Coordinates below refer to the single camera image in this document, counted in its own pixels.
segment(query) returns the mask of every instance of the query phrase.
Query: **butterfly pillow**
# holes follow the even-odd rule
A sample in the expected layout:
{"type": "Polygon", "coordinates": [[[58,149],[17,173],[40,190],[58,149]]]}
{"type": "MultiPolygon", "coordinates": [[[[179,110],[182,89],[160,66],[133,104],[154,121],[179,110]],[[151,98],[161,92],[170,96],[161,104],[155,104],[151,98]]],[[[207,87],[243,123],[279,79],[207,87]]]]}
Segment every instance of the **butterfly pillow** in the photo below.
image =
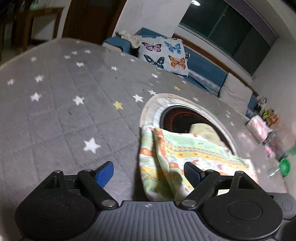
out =
{"type": "Polygon", "coordinates": [[[182,40],[142,36],[139,59],[174,74],[188,76],[187,58],[182,40]]]}

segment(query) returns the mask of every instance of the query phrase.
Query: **sofa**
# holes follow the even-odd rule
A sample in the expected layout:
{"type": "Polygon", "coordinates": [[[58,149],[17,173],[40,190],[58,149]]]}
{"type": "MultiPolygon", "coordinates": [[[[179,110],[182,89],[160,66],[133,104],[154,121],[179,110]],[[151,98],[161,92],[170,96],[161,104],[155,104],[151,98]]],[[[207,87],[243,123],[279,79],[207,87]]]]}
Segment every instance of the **sofa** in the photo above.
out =
{"type": "MultiPolygon", "coordinates": [[[[152,30],[149,30],[147,28],[141,28],[137,33],[137,35],[152,35],[152,36],[162,36],[157,32],[154,32],[152,30]]],[[[118,48],[118,50],[132,54],[131,50],[131,44],[130,42],[121,39],[119,36],[115,36],[109,39],[106,39],[103,44],[103,46],[111,45],[115,48],[118,48]]],[[[212,83],[216,88],[218,87],[218,92],[215,94],[219,98],[219,90],[222,88],[226,77],[228,73],[224,71],[219,66],[215,65],[199,53],[193,51],[192,49],[184,46],[184,50],[190,54],[190,58],[187,61],[187,66],[189,69],[189,75],[184,77],[188,82],[194,84],[195,86],[203,89],[206,92],[212,93],[209,91],[208,86],[203,85],[204,80],[207,80],[207,82],[212,83]]],[[[247,118],[251,118],[254,115],[254,108],[257,104],[257,99],[254,95],[251,96],[250,101],[248,103],[248,107],[245,113],[242,113],[247,118]]]]}

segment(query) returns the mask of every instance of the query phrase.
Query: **green bowl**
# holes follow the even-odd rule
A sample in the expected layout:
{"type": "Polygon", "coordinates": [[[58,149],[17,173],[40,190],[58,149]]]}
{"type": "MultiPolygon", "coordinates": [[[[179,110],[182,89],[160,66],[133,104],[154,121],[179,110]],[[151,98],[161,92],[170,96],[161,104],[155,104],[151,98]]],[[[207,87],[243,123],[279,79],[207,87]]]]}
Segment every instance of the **green bowl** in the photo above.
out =
{"type": "Polygon", "coordinates": [[[283,158],[279,163],[279,168],[281,170],[282,175],[284,177],[287,176],[291,170],[289,160],[287,158],[283,158]]]}

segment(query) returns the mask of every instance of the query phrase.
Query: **white pillow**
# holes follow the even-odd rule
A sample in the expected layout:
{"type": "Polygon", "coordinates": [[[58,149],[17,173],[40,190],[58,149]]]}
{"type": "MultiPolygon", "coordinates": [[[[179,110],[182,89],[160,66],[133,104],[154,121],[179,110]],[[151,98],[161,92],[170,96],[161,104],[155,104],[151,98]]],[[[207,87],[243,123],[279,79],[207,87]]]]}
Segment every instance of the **white pillow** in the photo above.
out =
{"type": "Polygon", "coordinates": [[[174,74],[188,76],[187,60],[182,40],[167,37],[142,37],[139,59],[174,74]]]}
{"type": "Polygon", "coordinates": [[[228,73],[220,90],[220,100],[233,109],[245,114],[253,91],[246,87],[238,78],[228,73]]]}

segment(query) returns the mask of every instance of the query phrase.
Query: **blue sofa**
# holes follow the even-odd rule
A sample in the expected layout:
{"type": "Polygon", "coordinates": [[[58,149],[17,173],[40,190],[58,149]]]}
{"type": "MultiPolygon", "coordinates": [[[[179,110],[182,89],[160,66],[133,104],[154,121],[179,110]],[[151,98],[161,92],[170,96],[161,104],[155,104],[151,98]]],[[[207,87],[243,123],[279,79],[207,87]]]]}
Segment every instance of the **blue sofa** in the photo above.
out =
{"type": "MultiPolygon", "coordinates": [[[[153,36],[163,36],[157,32],[151,31],[147,28],[141,28],[136,34],[138,35],[153,35],[153,36]]],[[[119,47],[123,52],[130,53],[131,44],[130,42],[121,39],[118,36],[106,39],[104,42],[111,44],[113,46],[119,47]]],[[[190,53],[190,58],[187,62],[188,69],[198,73],[199,75],[205,77],[206,79],[210,80],[214,84],[216,84],[219,88],[222,87],[224,81],[227,76],[227,72],[221,69],[220,67],[216,66],[212,62],[208,61],[203,56],[199,55],[198,53],[192,51],[191,49],[184,46],[186,52],[190,53]]],[[[203,85],[197,82],[193,77],[187,76],[184,77],[188,82],[198,86],[199,88],[209,92],[203,85]]],[[[246,112],[246,117],[251,118],[254,115],[254,108],[257,104],[256,97],[254,95],[251,96],[250,102],[248,104],[248,110],[246,112]]]]}

